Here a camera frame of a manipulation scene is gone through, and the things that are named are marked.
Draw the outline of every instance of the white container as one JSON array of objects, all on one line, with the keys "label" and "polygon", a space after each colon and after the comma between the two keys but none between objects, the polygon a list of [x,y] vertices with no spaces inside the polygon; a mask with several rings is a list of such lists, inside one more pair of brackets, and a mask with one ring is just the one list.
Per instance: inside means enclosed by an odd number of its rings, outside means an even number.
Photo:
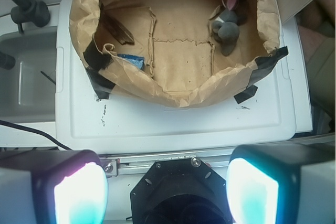
[{"label": "white container", "polygon": [[295,134],[296,116],[286,57],[269,76],[256,83],[256,95],[241,104],[231,98],[205,108],[173,109],[119,95],[97,101],[70,41],[71,1],[60,3],[57,32],[58,141],[73,149],[120,154],[282,141]]}]

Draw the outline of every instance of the black tape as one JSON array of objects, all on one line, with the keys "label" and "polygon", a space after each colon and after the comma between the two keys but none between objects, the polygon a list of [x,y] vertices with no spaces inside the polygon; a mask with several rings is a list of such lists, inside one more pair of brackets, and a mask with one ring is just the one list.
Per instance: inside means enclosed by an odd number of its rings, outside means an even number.
[{"label": "black tape", "polygon": [[85,52],[83,52],[85,61],[89,66],[95,70],[105,69],[109,64],[113,62],[112,57],[109,54],[102,54],[96,47],[94,40],[90,42]]},{"label": "black tape", "polygon": [[87,68],[86,73],[89,76],[93,90],[99,99],[108,99],[109,94],[115,86],[115,83],[101,76],[97,71]]},{"label": "black tape", "polygon": [[250,99],[251,97],[254,97],[254,95],[256,94],[258,90],[258,87],[255,85],[252,85],[250,87],[248,87],[247,89],[245,89],[243,92],[237,94],[234,96],[236,102],[238,104],[246,101],[247,99]]},{"label": "black tape", "polygon": [[246,90],[234,96],[238,104],[253,97],[257,92],[257,87],[254,85],[256,82],[268,76],[275,65],[288,54],[287,47],[281,47],[272,52],[270,56],[261,56],[255,59],[258,69],[253,70],[250,76]]},{"label": "black tape", "polygon": [[277,62],[288,54],[287,47],[281,47],[272,52],[271,56],[262,56],[255,59],[258,69],[254,70],[251,74],[250,81],[247,87],[252,86],[257,81],[268,76]]},{"label": "black tape", "polygon": [[83,55],[85,61],[90,66],[86,69],[86,73],[89,76],[93,90],[99,99],[108,99],[115,83],[101,76],[98,71],[105,69],[109,64],[113,63],[112,57],[109,54],[102,54],[97,49],[94,40],[90,42]]}]

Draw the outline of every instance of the faucet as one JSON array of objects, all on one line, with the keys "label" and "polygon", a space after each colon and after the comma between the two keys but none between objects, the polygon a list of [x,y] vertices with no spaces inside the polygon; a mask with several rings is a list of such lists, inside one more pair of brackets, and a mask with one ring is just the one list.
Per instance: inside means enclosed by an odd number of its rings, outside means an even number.
[{"label": "faucet", "polygon": [[11,18],[17,24],[20,34],[23,34],[22,23],[33,22],[37,27],[43,27],[50,21],[50,13],[45,2],[36,0],[12,0],[17,6],[11,10]]}]

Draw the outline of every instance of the screw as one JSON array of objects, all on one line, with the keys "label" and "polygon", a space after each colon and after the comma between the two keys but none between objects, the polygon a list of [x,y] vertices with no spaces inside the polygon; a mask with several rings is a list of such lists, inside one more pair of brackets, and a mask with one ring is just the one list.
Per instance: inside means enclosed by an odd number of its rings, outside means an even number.
[{"label": "screw", "polygon": [[107,173],[110,173],[111,171],[113,171],[113,166],[111,163],[107,163],[105,166],[104,166],[104,170],[105,172]]},{"label": "screw", "polygon": [[190,162],[194,167],[199,167],[201,165],[201,161],[197,157],[193,157]]}]

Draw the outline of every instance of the sink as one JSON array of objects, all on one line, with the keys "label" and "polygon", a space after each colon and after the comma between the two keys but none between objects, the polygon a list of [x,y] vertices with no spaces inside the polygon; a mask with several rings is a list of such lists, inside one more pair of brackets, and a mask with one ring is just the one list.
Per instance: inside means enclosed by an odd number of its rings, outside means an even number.
[{"label": "sink", "polygon": [[0,51],[16,60],[13,69],[0,68],[1,120],[55,120],[56,31],[54,26],[0,36]]}]

